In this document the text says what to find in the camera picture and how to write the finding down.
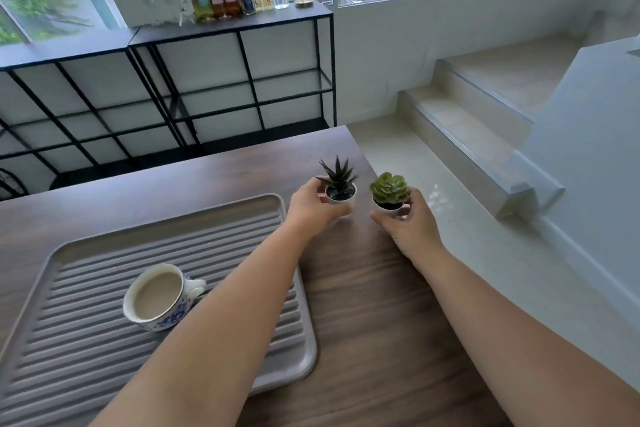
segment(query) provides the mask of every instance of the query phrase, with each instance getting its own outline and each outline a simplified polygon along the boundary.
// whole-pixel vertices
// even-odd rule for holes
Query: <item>shelf top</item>
[[[144,46],[145,44],[160,42],[182,41],[184,39],[226,34],[239,30],[251,30],[279,24],[321,19],[329,17],[331,14],[331,10],[327,9],[322,3],[314,2],[313,6],[308,9],[297,9],[293,4],[290,4],[286,9],[265,10],[254,16],[221,19],[208,23],[189,23],[182,26],[176,24],[142,26],[131,40],[131,45]]]
[[[91,30],[77,35],[53,37],[30,44],[0,46],[0,70],[16,69],[82,57],[122,51],[128,47],[137,28]]]

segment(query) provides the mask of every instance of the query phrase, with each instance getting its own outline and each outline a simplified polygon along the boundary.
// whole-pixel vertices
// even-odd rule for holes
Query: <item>gold lamp base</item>
[[[308,9],[309,7],[313,7],[314,0],[297,0],[294,3],[299,9]]]

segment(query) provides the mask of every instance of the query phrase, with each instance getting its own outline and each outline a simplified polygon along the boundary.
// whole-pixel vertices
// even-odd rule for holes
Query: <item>hand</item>
[[[312,178],[291,197],[285,224],[293,225],[307,239],[320,234],[336,218],[353,212],[350,204],[327,204],[326,186],[318,178]]]
[[[395,220],[376,211],[371,212],[371,217],[389,232],[404,256],[419,268],[419,263],[432,253],[447,250],[440,239],[436,219],[422,193],[414,187],[407,187],[407,193],[411,208],[406,219]]]

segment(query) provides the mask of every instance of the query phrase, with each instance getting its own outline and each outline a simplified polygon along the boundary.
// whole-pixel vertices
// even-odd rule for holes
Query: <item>black metal shelf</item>
[[[324,18],[328,19],[330,29],[331,78],[325,74],[320,64],[318,20]],[[314,42],[316,47],[316,66],[278,75],[253,78],[241,33],[247,30],[302,21],[313,22]],[[220,34],[236,34],[237,43],[242,54],[244,69],[246,72],[245,78],[242,78],[238,82],[228,83],[225,85],[217,85],[192,91],[179,91],[166,64],[164,63],[164,59],[162,58],[157,45]],[[161,75],[164,85],[169,90],[169,94],[163,94],[159,91],[159,82],[155,81],[151,76],[144,60],[141,57],[141,48],[146,48],[148,50],[157,71]],[[136,72],[140,82],[147,91],[149,98],[118,103],[108,107],[95,107],[84,94],[83,90],[68,74],[61,62],[117,52],[123,53],[129,60],[133,70]],[[15,71],[16,69],[24,67],[51,63],[55,65],[63,78],[83,101],[87,110],[55,115]],[[161,165],[155,163],[167,163],[167,155],[171,156],[170,159],[177,158],[178,160],[182,160],[184,158],[191,158],[195,155],[206,155],[208,153],[222,151],[221,149],[239,148],[246,145],[252,145],[254,143],[274,140],[276,138],[297,135],[296,132],[305,133],[307,131],[319,130],[320,128],[328,128],[328,125],[324,121],[323,100],[323,96],[328,93],[332,94],[333,125],[337,125],[333,13],[324,5],[319,3],[314,4],[310,9],[297,9],[292,5],[284,10],[270,10],[255,16],[237,19],[224,19],[203,24],[186,24],[182,26],[144,26],[141,28],[127,28],[114,31],[96,31],[61,39],[35,42],[32,44],[0,46],[0,71],[5,71],[34,102],[36,107],[38,107],[44,115],[47,116],[47,118],[11,125],[7,124],[2,118],[0,118],[0,138],[2,138],[4,134],[11,135],[14,140],[24,147],[24,150],[0,155],[0,161],[25,155],[35,156],[57,176],[52,188],[61,187],[62,185],[65,185],[64,183],[66,182],[76,183],[78,179],[77,176],[83,176],[82,179],[85,179],[87,176],[100,178],[105,175],[115,175],[113,174],[114,172],[129,172],[153,165]],[[233,105],[224,107],[220,107],[218,105],[218,108],[206,111],[203,111],[203,108],[197,108],[199,105],[196,105],[196,108],[194,108],[194,105],[189,102],[188,97],[196,94],[211,94],[212,100],[214,100],[216,91],[233,87],[244,87],[247,90],[247,95],[250,95],[248,101],[235,101],[233,102]],[[267,105],[274,105],[276,103],[307,98],[310,96],[319,97],[321,114],[319,119],[313,119],[297,124],[282,125],[276,128],[266,128],[262,112],[260,110],[261,108]],[[152,105],[155,107],[160,121],[143,126],[123,128],[118,131],[113,130],[113,127],[116,125],[113,121],[109,124],[108,121],[110,119],[106,118],[110,112],[119,108],[140,107],[142,105]],[[207,117],[214,117],[216,115],[247,110],[249,108],[254,108],[258,115],[261,127],[260,131],[246,133],[236,137],[230,137],[228,139],[213,140],[211,142],[200,141],[198,132],[196,131],[193,123],[194,121]],[[70,131],[67,127],[70,124],[70,119],[84,115],[92,115],[104,129],[104,133],[84,138],[78,138],[74,135],[73,131]],[[26,139],[23,134],[26,128],[29,126],[42,125],[47,122],[55,125],[61,132],[61,135],[64,135],[68,141],[39,147],[30,145],[28,143],[28,139]],[[186,125],[191,139],[195,142],[195,146],[188,144],[179,124],[182,126]],[[177,149],[157,153],[158,156],[148,155],[134,157],[131,155],[124,143],[119,139],[119,137],[122,137],[123,135],[163,127],[166,127],[171,132],[178,147]],[[100,164],[84,147],[85,144],[105,139],[114,140],[118,147],[124,152],[127,160],[111,164]],[[72,171],[76,178],[66,179],[65,176],[70,175],[69,172],[65,172],[64,175],[61,176],[61,173],[46,159],[45,156],[42,155],[42,153],[65,147],[76,147],[88,159],[88,161],[92,163],[93,167],[80,169],[79,171]]]

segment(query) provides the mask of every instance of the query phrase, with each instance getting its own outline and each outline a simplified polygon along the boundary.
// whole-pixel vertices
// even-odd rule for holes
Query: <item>stair tread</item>
[[[547,104],[580,46],[569,37],[547,37],[446,61],[484,89],[535,114]]]
[[[426,111],[432,115],[440,126],[476,156],[477,163],[481,167],[491,169],[501,176],[509,187],[524,182],[516,172],[504,167],[504,163],[515,148],[468,114],[449,95],[433,86],[413,88],[407,93],[411,95],[421,113],[424,115]]]

